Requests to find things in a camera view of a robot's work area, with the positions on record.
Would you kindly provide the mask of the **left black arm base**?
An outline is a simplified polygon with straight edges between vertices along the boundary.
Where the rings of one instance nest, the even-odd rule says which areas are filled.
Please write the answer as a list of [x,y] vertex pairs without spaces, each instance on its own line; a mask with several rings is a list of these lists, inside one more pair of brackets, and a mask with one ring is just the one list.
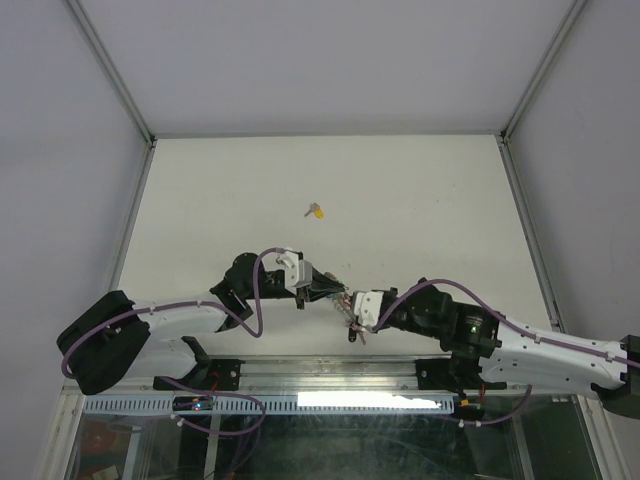
[[217,358],[209,356],[193,336],[183,336],[180,347],[186,348],[189,368],[184,374],[163,374],[155,376],[155,390],[180,389],[187,391],[236,392],[239,390],[243,361],[237,358]]

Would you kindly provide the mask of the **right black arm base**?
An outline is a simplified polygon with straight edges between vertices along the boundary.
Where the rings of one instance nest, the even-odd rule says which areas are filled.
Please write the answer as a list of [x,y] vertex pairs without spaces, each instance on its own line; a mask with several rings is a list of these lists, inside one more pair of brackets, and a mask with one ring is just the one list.
[[446,357],[418,358],[414,361],[418,389],[452,393],[480,391],[483,387],[494,391],[505,390],[506,382],[492,382],[481,378],[481,360],[487,360],[487,357],[464,357],[453,353]]

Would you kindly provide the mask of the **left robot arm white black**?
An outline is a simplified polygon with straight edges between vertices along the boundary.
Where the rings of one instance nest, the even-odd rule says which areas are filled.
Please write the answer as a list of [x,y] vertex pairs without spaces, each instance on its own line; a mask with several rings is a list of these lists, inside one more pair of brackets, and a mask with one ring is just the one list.
[[143,377],[198,388],[210,373],[198,336],[241,328],[259,339],[263,301],[292,300],[302,310],[346,290],[298,251],[242,253],[220,282],[190,299],[159,304],[134,301],[122,290],[107,292],[58,336],[61,371],[87,396]]

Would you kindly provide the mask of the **metal disc with keyrings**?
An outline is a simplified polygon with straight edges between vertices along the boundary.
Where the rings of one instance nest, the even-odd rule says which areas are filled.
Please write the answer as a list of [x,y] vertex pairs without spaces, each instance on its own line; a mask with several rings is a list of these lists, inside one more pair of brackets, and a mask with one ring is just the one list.
[[348,329],[348,341],[350,343],[360,342],[366,344],[364,329],[358,323],[357,317],[351,309],[351,298],[349,296],[349,288],[346,284],[331,272],[325,272],[325,275],[343,285],[343,291],[334,293],[329,296],[334,309],[343,317],[346,328]]

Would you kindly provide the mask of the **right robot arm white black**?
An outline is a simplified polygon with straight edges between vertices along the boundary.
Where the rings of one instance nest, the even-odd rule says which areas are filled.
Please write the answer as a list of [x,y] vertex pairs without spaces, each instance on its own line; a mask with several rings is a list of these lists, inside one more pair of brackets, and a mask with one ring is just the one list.
[[395,328],[438,341],[450,353],[448,378],[459,387],[480,380],[553,389],[600,401],[615,415],[639,416],[639,339],[606,341],[539,329],[491,308],[459,283],[459,302],[445,280],[420,280],[406,293],[374,290],[355,309],[361,325]]

